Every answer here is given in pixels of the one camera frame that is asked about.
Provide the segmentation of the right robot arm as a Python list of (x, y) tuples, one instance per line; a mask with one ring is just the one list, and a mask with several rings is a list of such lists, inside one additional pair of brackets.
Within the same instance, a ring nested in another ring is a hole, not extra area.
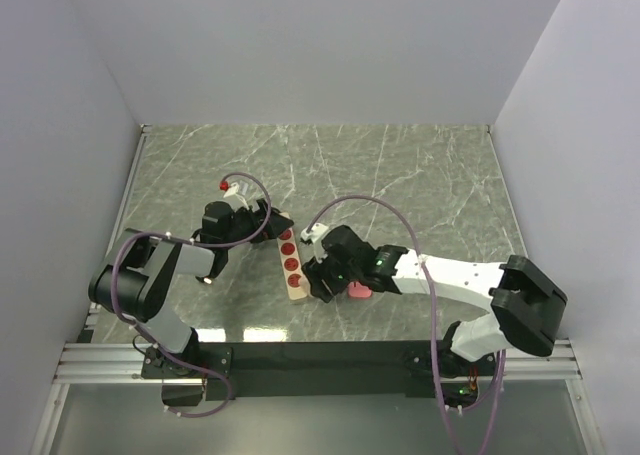
[(435, 295), (483, 310), (473, 321), (452, 323), (437, 341), (445, 378), (466, 375), (510, 348), (539, 358), (553, 353), (567, 296), (526, 257), (471, 263), (396, 245), (375, 248), (346, 225), (315, 224), (303, 230), (301, 241), (314, 253), (302, 266), (310, 292), (325, 303), (359, 284), (373, 292)]

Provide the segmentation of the beige power strip red sockets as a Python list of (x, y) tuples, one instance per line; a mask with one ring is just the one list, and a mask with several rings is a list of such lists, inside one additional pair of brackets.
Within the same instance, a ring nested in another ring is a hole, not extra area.
[(278, 236), (278, 250), (286, 291), (291, 303), (302, 303), (310, 297), (310, 285), (301, 270), (302, 262), (296, 243), (294, 227)]

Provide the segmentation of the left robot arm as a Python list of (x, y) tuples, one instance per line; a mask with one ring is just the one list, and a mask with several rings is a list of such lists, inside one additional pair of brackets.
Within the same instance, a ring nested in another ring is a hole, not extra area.
[(185, 244), (127, 229), (96, 269), (88, 286), (91, 302), (142, 328), (147, 339), (165, 349), (164, 364), (176, 376), (193, 374), (204, 362), (199, 338), (166, 303), (175, 274), (200, 281), (216, 278), (240, 241), (274, 240), (294, 222), (264, 199), (255, 208), (215, 201), (204, 208), (201, 227)]

